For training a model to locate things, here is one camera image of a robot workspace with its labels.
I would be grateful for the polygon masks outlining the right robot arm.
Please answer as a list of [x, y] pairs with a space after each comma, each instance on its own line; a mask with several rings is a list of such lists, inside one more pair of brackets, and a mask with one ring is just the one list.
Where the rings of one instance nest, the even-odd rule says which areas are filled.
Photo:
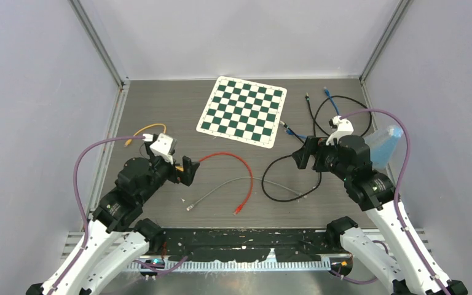
[[345, 135], [326, 144], [326, 138], [309, 136], [292, 158], [299, 169], [305, 169], [310, 157], [315, 158], [315, 172], [330, 172], [343, 181], [347, 195], [377, 226], [391, 253], [377, 246], [348, 216], [327, 225], [330, 250], [353, 254], [388, 294], [468, 294], [464, 283], [449, 278], [431, 257], [395, 185], [387, 175], [373, 169], [370, 148], [362, 137]]

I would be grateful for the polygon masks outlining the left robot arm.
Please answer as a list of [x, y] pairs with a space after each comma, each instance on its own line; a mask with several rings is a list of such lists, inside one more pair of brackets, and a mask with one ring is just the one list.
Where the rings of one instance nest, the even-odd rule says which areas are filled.
[[136, 258], [164, 248], [164, 230], [139, 218], [143, 206], [167, 181], [190, 186], [200, 162], [184, 156], [177, 164], [173, 151], [162, 156], [146, 150], [148, 158], [126, 161], [114, 188], [87, 222], [81, 245], [47, 281], [31, 285], [27, 294], [98, 294]]

